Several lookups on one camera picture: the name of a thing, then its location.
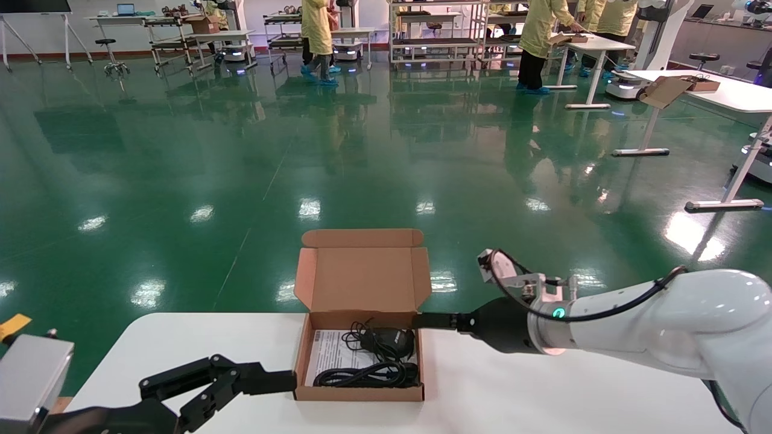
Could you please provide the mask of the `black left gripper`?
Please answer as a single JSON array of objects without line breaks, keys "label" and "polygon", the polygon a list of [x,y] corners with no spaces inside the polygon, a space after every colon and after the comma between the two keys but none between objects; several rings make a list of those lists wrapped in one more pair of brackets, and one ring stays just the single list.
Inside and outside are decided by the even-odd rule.
[{"label": "black left gripper", "polygon": [[[294,392],[296,387],[297,375],[292,370],[270,373],[259,362],[235,363],[214,354],[141,380],[142,401],[137,404],[50,415],[39,433],[196,432],[240,394]],[[197,388],[203,390],[181,407],[179,418],[162,403]]]}]

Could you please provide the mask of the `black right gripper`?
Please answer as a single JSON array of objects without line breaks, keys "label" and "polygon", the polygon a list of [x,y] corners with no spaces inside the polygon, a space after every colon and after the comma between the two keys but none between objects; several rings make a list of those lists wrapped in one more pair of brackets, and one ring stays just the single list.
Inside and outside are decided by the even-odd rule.
[{"label": "black right gripper", "polygon": [[452,330],[504,354],[537,354],[528,329],[528,312],[515,300],[499,297],[468,313],[423,312],[417,329]]}]

